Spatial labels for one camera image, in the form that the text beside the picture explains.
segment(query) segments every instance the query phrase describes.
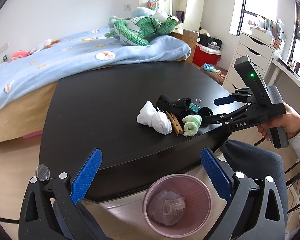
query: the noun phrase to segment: red box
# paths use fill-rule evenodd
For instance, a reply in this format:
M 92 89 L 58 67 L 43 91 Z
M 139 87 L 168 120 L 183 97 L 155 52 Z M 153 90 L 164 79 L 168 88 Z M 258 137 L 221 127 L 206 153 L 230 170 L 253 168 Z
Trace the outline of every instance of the red box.
M 220 50 L 210 49 L 204 46 L 195 46 L 195 52 L 192 62 L 201 67 L 204 63 L 216 65 L 221 57 Z

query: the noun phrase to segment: pink trash can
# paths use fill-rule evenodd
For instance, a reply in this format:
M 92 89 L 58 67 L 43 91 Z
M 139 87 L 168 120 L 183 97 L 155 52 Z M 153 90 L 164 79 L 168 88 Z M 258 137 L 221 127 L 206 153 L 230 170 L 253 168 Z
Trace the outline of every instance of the pink trash can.
M 185 198 L 186 209 L 181 220 L 167 227 L 152 221 L 147 214 L 151 200 L 162 190 L 173 191 Z M 183 238 L 199 231 L 211 213 L 211 194 L 198 178 L 187 174 L 172 174 L 157 180 L 147 190 L 142 212 L 147 224 L 159 235 L 169 238 Z

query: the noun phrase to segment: colorful bag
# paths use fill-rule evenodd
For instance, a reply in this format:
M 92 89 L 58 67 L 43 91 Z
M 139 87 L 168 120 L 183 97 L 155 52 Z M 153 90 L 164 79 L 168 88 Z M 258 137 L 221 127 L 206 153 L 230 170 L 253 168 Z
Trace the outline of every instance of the colorful bag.
M 158 0 L 150 0 L 148 2 L 148 7 L 153 10 L 153 11 L 157 11 L 159 10 L 159 1 Z

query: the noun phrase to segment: bed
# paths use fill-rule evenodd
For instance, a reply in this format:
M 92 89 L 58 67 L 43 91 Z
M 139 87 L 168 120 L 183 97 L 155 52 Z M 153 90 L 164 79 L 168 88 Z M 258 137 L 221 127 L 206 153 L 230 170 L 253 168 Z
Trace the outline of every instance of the bed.
M 149 46 L 133 47 L 105 38 L 108 30 L 67 36 L 50 49 L 0 65 L 0 142 L 43 129 L 59 79 L 111 65 L 165 60 L 192 62 L 198 37 L 198 33 L 184 30 L 170 36 L 154 36 Z

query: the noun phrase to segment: black round table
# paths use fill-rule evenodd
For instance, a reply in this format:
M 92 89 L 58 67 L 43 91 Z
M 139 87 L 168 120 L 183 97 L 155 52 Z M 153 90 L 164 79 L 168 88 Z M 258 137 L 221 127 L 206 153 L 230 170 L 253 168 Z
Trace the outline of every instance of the black round table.
M 137 123 L 146 101 L 155 106 L 159 95 L 197 98 L 214 114 L 241 106 L 215 106 L 229 93 L 186 62 L 117 65 L 59 80 L 45 121 L 39 164 L 51 177 L 74 174 L 93 147 L 103 154 L 102 165 L 86 198 L 101 202 L 149 187 L 168 174 L 187 172 L 200 164 L 204 147 L 215 151 L 229 133 L 220 125 L 200 127 L 192 137 L 172 130 L 162 135 Z

